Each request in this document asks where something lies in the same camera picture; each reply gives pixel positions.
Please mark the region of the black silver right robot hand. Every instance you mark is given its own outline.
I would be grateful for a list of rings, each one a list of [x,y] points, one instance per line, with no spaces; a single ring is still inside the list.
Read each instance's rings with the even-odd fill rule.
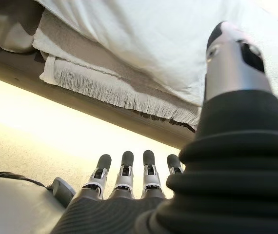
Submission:
[[[278,98],[259,49],[229,22],[212,31],[204,103],[194,140],[170,156],[164,198],[98,199],[84,186],[54,234],[278,234]]]

